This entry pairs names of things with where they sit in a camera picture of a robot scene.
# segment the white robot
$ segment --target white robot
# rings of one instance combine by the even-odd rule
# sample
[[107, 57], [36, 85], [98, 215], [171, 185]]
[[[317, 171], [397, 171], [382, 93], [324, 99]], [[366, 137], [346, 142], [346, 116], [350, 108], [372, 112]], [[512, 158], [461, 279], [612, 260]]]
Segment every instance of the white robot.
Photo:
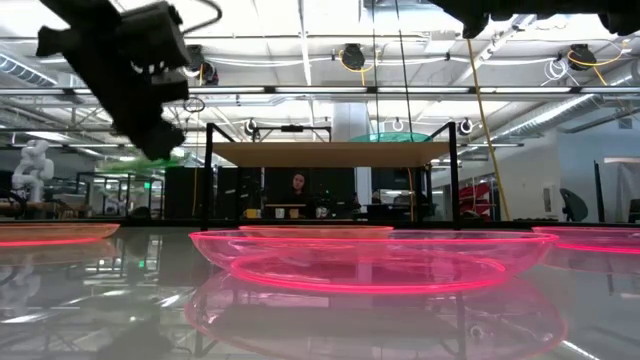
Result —
[[[48, 148], [49, 143], [45, 140], [29, 140], [21, 151], [20, 164], [11, 177], [14, 189], [22, 189], [25, 185], [29, 187], [29, 202], [42, 202], [44, 180], [53, 178], [53, 161], [45, 156]], [[24, 172], [29, 169], [32, 169], [31, 172], [25, 175]]]

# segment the yellow cable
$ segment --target yellow cable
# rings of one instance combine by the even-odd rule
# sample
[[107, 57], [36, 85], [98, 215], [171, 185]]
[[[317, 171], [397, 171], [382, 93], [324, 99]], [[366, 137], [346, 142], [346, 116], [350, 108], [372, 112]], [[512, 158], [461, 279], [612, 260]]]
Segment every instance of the yellow cable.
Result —
[[413, 180], [411, 180], [411, 169], [407, 168], [407, 171], [409, 172], [409, 214], [413, 221]]
[[[203, 74], [204, 74], [204, 64], [200, 65], [200, 86], [202, 86], [203, 83]], [[196, 118], [197, 118], [197, 123], [198, 126], [200, 126], [200, 113], [198, 112], [196, 114]], [[196, 131], [196, 159], [198, 158], [198, 143], [200, 141], [200, 132]], [[194, 174], [193, 174], [193, 207], [191, 209], [191, 216], [195, 216], [196, 215], [196, 200], [197, 200], [197, 191], [198, 190], [198, 164], [196, 162], [196, 167], [194, 170]]]
[[600, 70], [598, 70], [598, 68], [594, 66], [594, 67], [593, 67], [593, 71], [595, 71], [595, 72], [596, 72], [596, 75], [598, 75], [598, 78], [600, 78], [600, 81], [602, 81], [602, 85], [604, 85], [604, 86], [608, 86], [608, 85], [607, 85], [607, 82], [606, 82], [606, 81], [604, 81], [604, 77], [602, 77], [602, 74], [600, 73]]
[[582, 61], [578, 61], [574, 58], [571, 57], [571, 54], [573, 54], [574, 51], [571, 50], [569, 51], [569, 53], [567, 53], [567, 59], [569, 59], [569, 61], [574, 62], [576, 64], [582, 65], [582, 66], [602, 66], [602, 65], [607, 65], [607, 64], [611, 64], [612, 62], [616, 62], [620, 59], [620, 57], [622, 56], [622, 51], [620, 51], [620, 54], [618, 54], [618, 56], [616, 56], [615, 58], [611, 59], [611, 60], [607, 60], [601, 63], [585, 63]]
[[487, 144], [489, 145], [489, 153], [491, 154], [491, 160], [493, 161], [493, 170], [496, 173], [496, 182], [498, 183], [498, 189], [500, 190], [500, 200], [503, 203], [504, 214], [507, 216], [507, 221], [511, 221], [511, 214], [509, 213], [509, 205], [507, 204], [507, 197], [504, 194], [502, 188], [502, 180], [500, 179], [500, 170], [498, 169], [498, 161], [496, 160], [495, 150], [493, 143], [491, 142], [491, 134], [489, 134], [489, 127], [487, 126], [487, 119], [484, 116], [484, 109], [482, 108], [482, 96], [480, 95], [480, 85], [478, 85], [478, 71], [476, 70], [476, 64], [473, 60], [473, 50], [471, 48], [471, 40], [467, 39], [467, 48], [469, 49], [469, 59], [471, 60], [471, 69], [473, 70], [473, 83], [476, 87], [476, 97], [478, 98], [478, 107], [480, 108], [480, 119], [482, 119], [482, 130], [484, 130], [484, 136], [487, 138]]

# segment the cable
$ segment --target cable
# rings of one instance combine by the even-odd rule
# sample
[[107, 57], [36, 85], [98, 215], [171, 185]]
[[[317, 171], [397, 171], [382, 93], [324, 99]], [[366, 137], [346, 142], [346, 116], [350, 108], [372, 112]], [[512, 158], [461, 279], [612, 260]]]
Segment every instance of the cable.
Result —
[[618, 56], [616, 56], [615, 58], [610, 59], [610, 60], [607, 60], [607, 61], [603, 61], [603, 62], [601, 62], [601, 63], [585, 63], [585, 62], [582, 62], [582, 61], [578, 61], [578, 60], [576, 60], [576, 59], [574, 59], [574, 58], [572, 58], [572, 57], [571, 57], [571, 54], [573, 54], [573, 53], [574, 53], [574, 51], [573, 51], [573, 50], [570, 50], [570, 51], [567, 53], [567, 58], [568, 58], [569, 60], [571, 60], [571, 62], [574, 62], [574, 63], [576, 63], [576, 64], [578, 64], [578, 65], [582, 65], [582, 66], [603, 66], [603, 65], [611, 64], [611, 63], [613, 63], [613, 62], [618, 61], [618, 59], [620, 59], [620, 58], [622, 57], [622, 54], [623, 54], [624, 52], [623, 52], [623, 51], [620, 51], [620, 54], [618, 54]]
[[[200, 86], [203, 83], [203, 75], [204, 75], [204, 64], [200, 65]], [[197, 117], [197, 126], [200, 125], [200, 113], [199, 111], [196, 113]], [[196, 131], [196, 167], [194, 168], [193, 173], [193, 207], [191, 208], [191, 216], [196, 215], [196, 201], [197, 201], [197, 193], [198, 193], [198, 149], [200, 148], [200, 131]]]
[[213, 18], [211, 20], [208, 20], [208, 21], [205, 21], [205, 22], [200, 23], [198, 25], [195, 25], [195, 26], [192, 26], [190, 28], [187, 28], [186, 30], [184, 30], [182, 32], [182, 36], [190, 34], [190, 33], [194, 32], [196, 30], [203, 29], [203, 28], [205, 28], [205, 27], [207, 27], [209, 25], [213, 25], [213, 24], [217, 23], [218, 21], [220, 21], [220, 19], [222, 19], [222, 9], [220, 9], [220, 6], [218, 6], [218, 4], [214, 3], [211, 0], [197, 0], [197, 1], [200, 1], [203, 4], [212, 7], [218, 14], [216, 15], [215, 18]]
[[596, 66], [593, 67], [593, 71], [596, 72], [596, 75], [598, 75], [598, 78], [600, 79], [600, 81], [602, 82], [602, 85], [604, 86], [609, 86], [607, 85], [607, 82], [604, 81], [604, 78], [602, 77], [602, 74], [600, 73], [600, 70], [598, 70], [598, 68]]
[[[373, 85], [375, 87], [378, 86], [378, 67], [377, 64], [378, 62], [376, 61], [378, 59], [378, 54], [377, 54], [377, 49], [376, 49], [376, 2], [373, 1], [372, 2], [372, 9], [371, 9], [371, 22], [372, 24], [372, 28], [373, 28]], [[380, 107], [379, 107], [379, 102], [378, 102], [378, 91], [376, 91], [376, 135], [377, 135], [377, 142], [380, 142]]]
[[413, 180], [411, 179], [411, 169], [407, 168], [407, 172], [409, 172], [409, 214], [411, 216], [411, 221], [413, 221]]
[[409, 101], [409, 81], [407, 80], [407, 66], [404, 59], [404, 45], [402, 42], [402, 27], [400, 26], [400, 8], [398, 7], [398, 0], [396, 2], [396, 17], [398, 18], [398, 37], [400, 38], [400, 55], [402, 56], [402, 73], [404, 75], [404, 94], [407, 98], [407, 115], [409, 117], [409, 135], [411, 142], [413, 142], [413, 125], [411, 124], [411, 102]]
[[473, 49], [471, 48], [471, 40], [467, 39], [467, 48], [469, 50], [469, 59], [471, 59], [471, 69], [473, 70], [473, 83], [476, 88], [476, 97], [478, 98], [478, 107], [480, 108], [480, 119], [482, 120], [482, 130], [484, 130], [484, 136], [487, 138], [487, 144], [489, 145], [489, 153], [491, 154], [491, 160], [493, 161], [493, 169], [496, 173], [496, 181], [498, 182], [498, 189], [500, 190], [500, 199], [504, 204], [504, 214], [507, 217], [507, 221], [511, 221], [511, 214], [509, 213], [509, 205], [507, 204], [507, 197], [502, 188], [502, 180], [500, 179], [500, 169], [498, 169], [498, 161], [496, 160], [495, 149], [491, 142], [491, 134], [489, 134], [489, 127], [487, 126], [487, 119], [484, 116], [484, 109], [482, 108], [482, 96], [480, 95], [480, 85], [478, 84], [478, 70], [476, 69], [475, 61], [473, 60]]

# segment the reflective surface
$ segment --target reflective surface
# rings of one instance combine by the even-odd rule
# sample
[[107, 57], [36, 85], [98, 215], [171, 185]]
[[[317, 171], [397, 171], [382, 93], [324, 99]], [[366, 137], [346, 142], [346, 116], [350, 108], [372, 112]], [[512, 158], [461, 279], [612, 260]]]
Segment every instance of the reflective surface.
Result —
[[90, 244], [2, 248], [0, 359], [605, 360], [640, 352], [636, 254], [552, 249], [516, 279], [469, 291], [322, 294], [229, 278], [195, 248], [193, 231], [123, 228]]

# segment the woman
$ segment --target woman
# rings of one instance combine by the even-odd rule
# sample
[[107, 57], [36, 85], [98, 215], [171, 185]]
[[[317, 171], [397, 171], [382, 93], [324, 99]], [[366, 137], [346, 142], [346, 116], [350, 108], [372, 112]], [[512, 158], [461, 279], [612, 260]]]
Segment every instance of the woman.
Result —
[[304, 192], [305, 177], [297, 173], [291, 182], [291, 192], [285, 195], [283, 204], [306, 204], [307, 195]]
[[310, 213], [309, 211], [307, 211], [307, 203], [309, 201], [309, 198], [304, 191], [305, 183], [306, 179], [304, 175], [296, 173], [291, 181], [291, 190], [289, 190], [284, 195], [282, 201], [280, 202], [281, 204], [287, 205], [301, 205], [299, 208], [297, 208], [297, 210], [299, 211], [298, 216], [293, 216], [289, 211], [291, 209], [288, 209], [287, 213], [289, 213], [289, 217], [309, 218]]

